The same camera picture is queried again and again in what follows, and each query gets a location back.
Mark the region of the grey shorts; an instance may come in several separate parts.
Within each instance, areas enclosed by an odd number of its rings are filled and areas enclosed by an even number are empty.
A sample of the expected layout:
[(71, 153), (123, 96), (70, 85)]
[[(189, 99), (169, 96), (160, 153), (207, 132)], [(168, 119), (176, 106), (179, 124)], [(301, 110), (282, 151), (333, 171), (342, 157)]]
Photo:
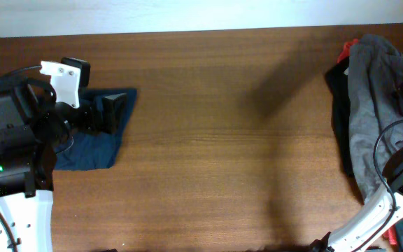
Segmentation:
[(373, 152), (376, 140), (391, 123), (403, 120), (394, 96), (403, 81), (403, 54), (386, 38), (365, 34), (350, 48), (348, 97), (349, 147), (356, 183), (363, 201), (381, 185)]

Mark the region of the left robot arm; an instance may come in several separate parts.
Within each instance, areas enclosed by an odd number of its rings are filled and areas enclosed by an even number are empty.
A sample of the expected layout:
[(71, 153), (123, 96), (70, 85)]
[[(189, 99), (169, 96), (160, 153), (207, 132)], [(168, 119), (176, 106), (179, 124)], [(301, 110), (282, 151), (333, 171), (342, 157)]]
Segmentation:
[(56, 145), (73, 132), (113, 134), (128, 94), (101, 95), (77, 108), (58, 100), (51, 84), (0, 78), (0, 251), (51, 251), (52, 173)]

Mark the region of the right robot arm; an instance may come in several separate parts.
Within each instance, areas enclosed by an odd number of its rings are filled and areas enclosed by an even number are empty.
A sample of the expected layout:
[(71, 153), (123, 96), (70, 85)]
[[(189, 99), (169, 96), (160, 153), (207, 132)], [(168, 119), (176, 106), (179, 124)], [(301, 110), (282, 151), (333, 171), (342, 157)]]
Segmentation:
[(403, 219), (403, 148), (383, 169), (381, 185), (362, 209), (339, 229), (315, 240), (310, 251), (365, 251), (384, 232)]

